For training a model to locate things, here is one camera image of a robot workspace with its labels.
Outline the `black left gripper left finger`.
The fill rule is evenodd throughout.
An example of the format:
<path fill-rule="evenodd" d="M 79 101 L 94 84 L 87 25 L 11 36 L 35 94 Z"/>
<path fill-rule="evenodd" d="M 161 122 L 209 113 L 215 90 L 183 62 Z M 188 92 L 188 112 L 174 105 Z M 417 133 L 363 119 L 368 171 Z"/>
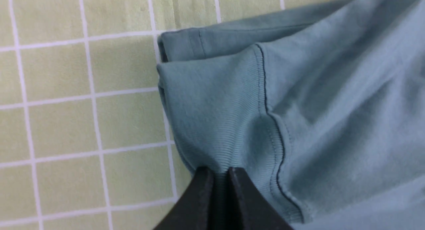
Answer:
<path fill-rule="evenodd" d="M 211 230 L 214 173 L 199 167 L 176 204 L 155 230 Z"/>

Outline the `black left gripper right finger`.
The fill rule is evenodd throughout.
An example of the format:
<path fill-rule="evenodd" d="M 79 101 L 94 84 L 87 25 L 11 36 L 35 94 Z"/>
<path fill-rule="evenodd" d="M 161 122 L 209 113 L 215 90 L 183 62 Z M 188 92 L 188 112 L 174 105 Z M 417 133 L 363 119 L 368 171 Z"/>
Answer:
<path fill-rule="evenodd" d="M 228 230 L 292 230 L 261 195 L 243 168 L 227 172 Z"/>

